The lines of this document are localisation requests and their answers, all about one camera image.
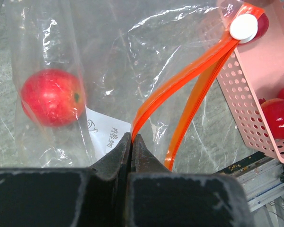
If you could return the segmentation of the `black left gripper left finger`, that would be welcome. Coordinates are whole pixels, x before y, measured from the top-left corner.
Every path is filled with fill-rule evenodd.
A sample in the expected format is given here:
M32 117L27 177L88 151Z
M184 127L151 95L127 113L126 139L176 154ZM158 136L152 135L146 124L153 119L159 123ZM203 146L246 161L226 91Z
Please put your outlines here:
M0 168L0 227L122 227L131 135L92 166Z

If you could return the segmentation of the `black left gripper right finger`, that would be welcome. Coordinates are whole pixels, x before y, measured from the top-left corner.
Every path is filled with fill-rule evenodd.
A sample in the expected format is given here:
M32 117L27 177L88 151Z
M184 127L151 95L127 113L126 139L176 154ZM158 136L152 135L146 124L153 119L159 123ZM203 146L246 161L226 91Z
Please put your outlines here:
M148 151L141 135L133 142L127 186L130 227L252 227L240 183L225 174L176 174Z

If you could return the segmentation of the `red toy apple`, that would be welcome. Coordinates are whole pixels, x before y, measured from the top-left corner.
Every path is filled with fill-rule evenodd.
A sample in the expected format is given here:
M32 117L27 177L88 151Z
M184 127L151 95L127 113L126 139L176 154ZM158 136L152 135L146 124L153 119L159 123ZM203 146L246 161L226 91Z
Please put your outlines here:
M23 84L21 105L33 121L48 127L60 127L78 120L85 110L80 80L59 69L41 70Z

